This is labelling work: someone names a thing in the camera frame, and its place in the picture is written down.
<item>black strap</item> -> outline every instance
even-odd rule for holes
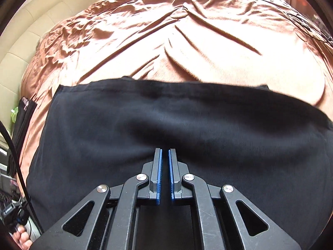
[[[30,213],[31,213],[31,217],[32,217],[33,221],[37,224],[38,231],[41,234],[43,234],[44,230],[43,230],[40,222],[38,221],[38,218],[36,216],[34,208],[32,207],[31,200],[30,200],[30,197],[29,197],[29,194],[28,194],[28,191],[27,191],[27,187],[25,186],[25,183],[24,183],[24,180],[23,180],[23,176],[22,176],[22,172],[21,172],[21,167],[20,167],[20,163],[19,163],[19,158],[17,156],[17,152],[16,152],[16,149],[15,149],[15,146],[13,144],[12,139],[9,136],[9,133],[6,130],[6,127],[2,124],[1,121],[0,121],[0,133],[4,137],[6,143],[8,144],[8,147],[9,147],[9,149],[10,149],[12,155],[13,155],[13,159],[14,159],[14,163],[15,163],[15,168],[17,170],[17,176],[18,176],[18,178],[20,180],[23,193],[24,193],[25,198],[27,200],[28,207],[29,207]]]

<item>metal screw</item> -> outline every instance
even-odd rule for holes
[[[108,190],[108,187],[104,184],[99,185],[97,187],[97,192],[99,192],[99,193],[105,193],[107,190]]]
[[[234,191],[234,188],[231,186],[231,185],[224,185],[223,186],[223,190],[226,192],[226,193],[232,193]]]
[[[146,174],[139,174],[137,175],[137,180],[146,180],[147,179],[147,175]]]
[[[184,180],[192,181],[192,180],[194,180],[194,175],[186,174],[186,175],[184,175]]]

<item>black fabric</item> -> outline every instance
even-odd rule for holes
[[[28,100],[25,97],[21,98],[19,101],[18,113],[16,116],[16,122],[14,125],[13,138],[12,138],[18,157],[20,157],[21,155],[24,139],[27,134],[29,123],[35,111],[36,106],[37,104],[34,101]],[[14,178],[16,175],[16,168],[15,168],[14,158],[10,150],[7,153],[7,159],[8,159],[7,175]],[[16,188],[14,189],[15,190],[13,191],[13,195],[15,196],[17,189]]]
[[[314,245],[311,246],[310,250],[331,250],[333,249],[333,217],[331,217],[324,231],[320,234]]]
[[[154,149],[207,183],[234,185],[308,249],[333,207],[332,122],[297,99],[250,87],[103,80],[60,86],[27,187],[48,229],[99,184],[138,174]],[[172,207],[164,155],[162,200],[140,214],[138,250],[193,249],[188,208]]]

